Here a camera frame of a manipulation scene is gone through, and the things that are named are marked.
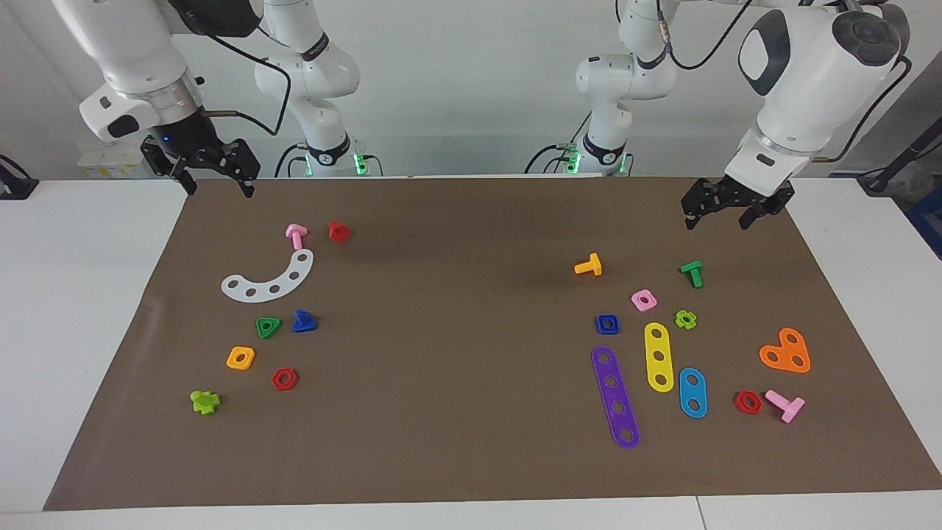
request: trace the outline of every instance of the white table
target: white table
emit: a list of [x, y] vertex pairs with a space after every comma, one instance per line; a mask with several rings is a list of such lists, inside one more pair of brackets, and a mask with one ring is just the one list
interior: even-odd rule
[[[846, 180], [794, 186], [788, 210], [942, 468], [942, 262], [888, 199]], [[942, 528], [940, 491], [37, 513], [184, 199], [168, 181], [44, 182], [0, 203], [0, 528]]]

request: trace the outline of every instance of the blue triangular nut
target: blue triangular nut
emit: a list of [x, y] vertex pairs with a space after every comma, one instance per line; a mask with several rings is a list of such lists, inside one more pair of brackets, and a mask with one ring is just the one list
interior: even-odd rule
[[291, 331], [295, 333], [306, 333], [308, 331], [314, 331], [315, 329], [317, 329], [317, 321], [314, 320], [314, 315], [304, 309], [295, 311], [295, 322], [291, 324]]

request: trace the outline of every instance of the green bolt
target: green bolt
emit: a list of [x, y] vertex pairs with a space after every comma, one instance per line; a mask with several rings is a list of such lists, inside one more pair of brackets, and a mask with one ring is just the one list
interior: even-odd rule
[[219, 394], [214, 394], [209, 390], [205, 392], [193, 390], [189, 394], [189, 401], [193, 402], [193, 412], [199, 412], [204, 416], [209, 416], [216, 412], [216, 407], [219, 406], [221, 399], [219, 398]]
[[690, 275], [690, 281], [693, 282], [695, 289], [700, 289], [704, 286], [704, 280], [700, 276], [700, 269], [703, 269], [703, 266], [704, 264], [701, 261], [691, 261], [680, 268], [681, 273], [688, 273]]

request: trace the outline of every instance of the green triangular nut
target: green triangular nut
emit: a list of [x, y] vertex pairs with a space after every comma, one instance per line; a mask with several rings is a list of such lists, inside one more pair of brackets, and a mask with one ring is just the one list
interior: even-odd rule
[[255, 321], [255, 329], [258, 330], [258, 336], [262, 340], [271, 339], [271, 336], [281, 327], [282, 319], [262, 318]]

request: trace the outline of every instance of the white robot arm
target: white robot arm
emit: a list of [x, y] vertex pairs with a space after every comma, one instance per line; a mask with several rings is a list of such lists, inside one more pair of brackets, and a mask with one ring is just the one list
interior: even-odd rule
[[[178, 11], [209, 10], [193, 0], [171, 4]], [[212, 169], [252, 196], [258, 160], [244, 140], [223, 143], [203, 115], [197, 83], [154, 0], [53, 0], [53, 5], [105, 77], [105, 85], [79, 106], [92, 132], [114, 141], [149, 129], [141, 150], [158, 175], [175, 178], [192, 194], [196, 182], [187, 168]], [[248, 0], [230, 2], [225, 18], [205, 20], [205, 29], [221, 36], [248, 35], [259, 21]]]
[[[330, 42], [311, 0], [265, 0], [265, 20], [271, 37], [294, 51], [272, 54], [268, 62], [291, 75], [288, 109], [304, 131], [308, 167], [316, 176], [357, 174], [354, 141], [326, 101], [357, 90], [356, 62]], [[284, 79], [269, 68], [255, 67], [255, 83], [269, 97], [284, 95]]]
[[[669, 58], [667, 27], [682, 1], [696, 0], [626, 2], [619, 36], [632, 53], [589, 58], [579, 66], [577, 86], [593, 105], [590, 127], [578, 140], [580, 171], [614, 173], [631, 125], [625, 101], [670, 92], [676, 65]], [[742, 5], [746, 0], [717, 1]], [[684, 197], [690, 228], [725, 207], [749, 208], [740, 219], [743, 228], [781, 211], [791, 196], [787, 180], [867, 103], [908, 42], [905, 16], [889, 4], [754, 0], [750, 5], [774, 8], [739, 51], [740, 70], [766, 104], [726, 177], [717, 184], [698, 182]]]

